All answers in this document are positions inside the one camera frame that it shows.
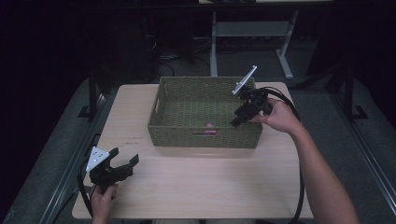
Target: desk leg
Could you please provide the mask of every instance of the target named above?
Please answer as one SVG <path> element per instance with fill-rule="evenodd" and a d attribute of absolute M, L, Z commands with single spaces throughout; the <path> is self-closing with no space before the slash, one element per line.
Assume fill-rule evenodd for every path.
<path fill-rule="evenodd" d="M 285 35 L 285 42 L 283 43 L 282 48 L 276 50 L 277 58 L 279 59 L 280 65 L 282 66 L 283 73 L 285 74 L 286 79 L 293 79 L 293 73 L 289 68 L 288 61 L 286 60 L 286 51 L 289 46 L 291 35 L 293 34 L 294 24 L 297 20 L 298 10 L 295 10 L 291 15 L 291 19 L 289 22 L 289 27 Z"/>
<path fill-rule="evenodd" d="M 218 76 L 218 60 L 216 58 L 216 11 L 213 11 L 212 50 L 210 52 L 210 76 Z"/>

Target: green woven basket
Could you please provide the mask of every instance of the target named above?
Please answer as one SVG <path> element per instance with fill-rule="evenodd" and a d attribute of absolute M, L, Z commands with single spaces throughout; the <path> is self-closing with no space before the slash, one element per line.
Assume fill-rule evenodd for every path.
<path fill-rule="evenodd" d="M 156 147 L 255 148 L 260 123 L 230 122 L 242 101 L 232 94 L 242 77 L 162 77 L 148 121 Z M 247 84 L 254 88 L 254 79 Z"/>

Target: dark background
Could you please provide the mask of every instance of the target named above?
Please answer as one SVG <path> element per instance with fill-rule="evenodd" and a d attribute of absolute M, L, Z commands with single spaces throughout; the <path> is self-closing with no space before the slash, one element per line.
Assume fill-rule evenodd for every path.
<path fill-rule="evenodd" d="M 392 2 L 336 1 L 309 72 L 319 73 L 342 58 L 345 68 L 368 88 L 396 126 L 396 8 Z M 92 71 L 102 91 L 131 69 L 138 69 L 141 75 L 126 81 L 148 82 L 153 78 L 155 55 L 142 48 L 142 32 L 147 27 L 139 18 L 138 13 L 89 11 L 67 1 L 1 1 L 1 219 L 73 93 Z M 196 17 L 186 22 L 198 21 L 207 19 Z M 296 27 L 297 33 L 315 25 L 303 24 L 305 28 Z M 163 36 L 166 42 L 169 36 Z M 120 47 L 130 37 L 134 44 L 128 46 L 128 52 L 139 52 L 141 57 Z M 109 52 L 118 57 L 106 57 Z"/>

